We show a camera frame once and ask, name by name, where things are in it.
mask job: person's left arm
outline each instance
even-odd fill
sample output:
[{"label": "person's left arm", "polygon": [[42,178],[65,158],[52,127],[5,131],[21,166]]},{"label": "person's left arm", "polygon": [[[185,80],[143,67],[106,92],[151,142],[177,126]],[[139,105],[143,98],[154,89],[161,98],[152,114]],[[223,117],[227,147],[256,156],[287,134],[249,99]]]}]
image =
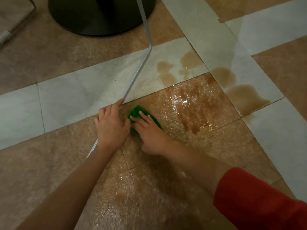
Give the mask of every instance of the person's left arm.
[{"label": "person's left arm", "polygon": [[95,151],[21,223],[24,229],[74,229],[92,190],[114,153],[128,137],[130,120],[123,123],[119,107],[124,99],[101,108],[95,124]]}]

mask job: person's right arm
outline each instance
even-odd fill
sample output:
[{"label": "person's right arm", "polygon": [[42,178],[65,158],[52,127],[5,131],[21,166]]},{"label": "person's right arm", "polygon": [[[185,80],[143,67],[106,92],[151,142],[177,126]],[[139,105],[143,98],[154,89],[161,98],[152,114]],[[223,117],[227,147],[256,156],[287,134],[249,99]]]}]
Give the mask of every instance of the person's right arm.
[{"label": "person's right arm", "polygon": [[240,168],[170,139],[150,118],[131,117],[142,150],[163,155],[189,172],[214,197],[213,205],[238,229],[307,229],[307,204],[292,200]]}]

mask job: cleaning cloth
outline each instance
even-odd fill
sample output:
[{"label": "cleaning cloth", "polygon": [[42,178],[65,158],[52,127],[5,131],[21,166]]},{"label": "cleaning cloth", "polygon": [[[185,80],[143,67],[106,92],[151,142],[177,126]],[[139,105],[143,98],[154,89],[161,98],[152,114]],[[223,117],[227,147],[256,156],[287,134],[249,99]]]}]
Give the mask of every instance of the cleaning cloth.
[{"label": "cleaning cloth", "polygon": [[[150,116],[152,118],[152,120],[156,123],[156,125],[162,129],[160,123],[158,122],[158,120],[152,116],[147,110],[145,110],[143,107],[141,107],[140,105],[135,106],[134,108],[132,108],[129,112],[129,114],[127,115],[127,117],[130,119],[130,116],[133,116],[134,118],[137,119],[141,119],[142,117],[140,116],[139,112],[143,112],[144,115],[146,116]],[[133,128],[130,129],[130,132],[135,132],[138,136],[140,136],[136,130],[134,130]]]}]

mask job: hand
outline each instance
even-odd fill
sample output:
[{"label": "hand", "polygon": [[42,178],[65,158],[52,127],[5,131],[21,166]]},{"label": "hand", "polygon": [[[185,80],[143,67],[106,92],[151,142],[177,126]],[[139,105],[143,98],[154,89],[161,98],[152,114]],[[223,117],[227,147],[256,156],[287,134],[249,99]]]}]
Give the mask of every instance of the hand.
[{"label": "hand", "polygon": [[130,120],[125,118],[123,123],[119,117],[119,107],[124,100],[122,98],[112,105],[99,109],[95,118],[98,149],[107,149],[115,153],[125,143],[130,131]]},{"label": "hand", "polygon": [[143,140],[142,150],[153,155],[163,155],[172,139],[166,135],[152,120],[150,115],[146,116],[140,111],[143,119],[130,116],[135,123],[131,124]]}]

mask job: red shirt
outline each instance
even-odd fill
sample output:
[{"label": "red shirt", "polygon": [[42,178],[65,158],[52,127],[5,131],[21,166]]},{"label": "red shirt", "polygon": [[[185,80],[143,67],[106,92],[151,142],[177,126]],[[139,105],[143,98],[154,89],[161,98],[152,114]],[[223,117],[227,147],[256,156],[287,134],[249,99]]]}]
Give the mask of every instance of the red shirt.
[{"label": "red shirt", "polygon": [[307,229],[307,204],[240,168],[221,179],[213,205],[238,229]]}]

